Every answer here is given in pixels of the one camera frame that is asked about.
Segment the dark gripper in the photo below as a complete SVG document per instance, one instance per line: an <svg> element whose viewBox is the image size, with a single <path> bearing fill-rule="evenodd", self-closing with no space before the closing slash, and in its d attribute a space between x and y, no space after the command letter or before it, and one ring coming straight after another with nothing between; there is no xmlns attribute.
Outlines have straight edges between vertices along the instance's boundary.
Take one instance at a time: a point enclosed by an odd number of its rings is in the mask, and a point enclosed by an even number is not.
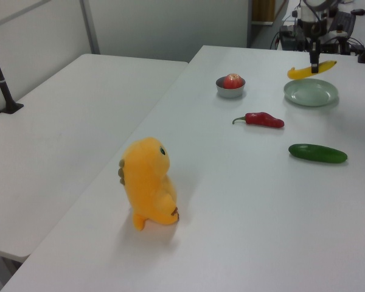
<svg viewBox="0 0 365 292"><path fill-rule="evenodd" d="M327 19L320 21L303 21L302 30L306 40L310 43L311 73L319 72L320 40L327 34Z"/></svg>

